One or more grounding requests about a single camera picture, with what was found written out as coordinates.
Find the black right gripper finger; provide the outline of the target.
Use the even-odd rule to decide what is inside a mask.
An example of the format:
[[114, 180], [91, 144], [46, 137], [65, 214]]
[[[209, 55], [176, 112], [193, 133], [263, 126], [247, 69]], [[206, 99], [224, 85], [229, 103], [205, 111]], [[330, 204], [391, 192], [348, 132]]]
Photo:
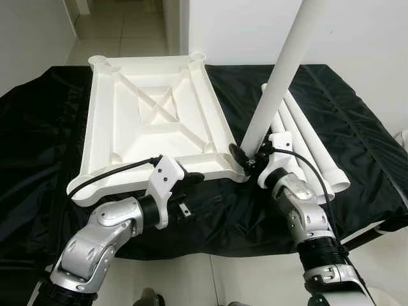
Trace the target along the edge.
[[230, 151], [230, 154], [232, 154], [233, 159], [236, 161], [236, 163], [242, 167], [242, 171], [245, 174], [251, 174], [254, 160], [249, 157], [245, 153], [245, 151], [235, 143], [231, 143], [230, 145], [228, 145], [228, 150]]

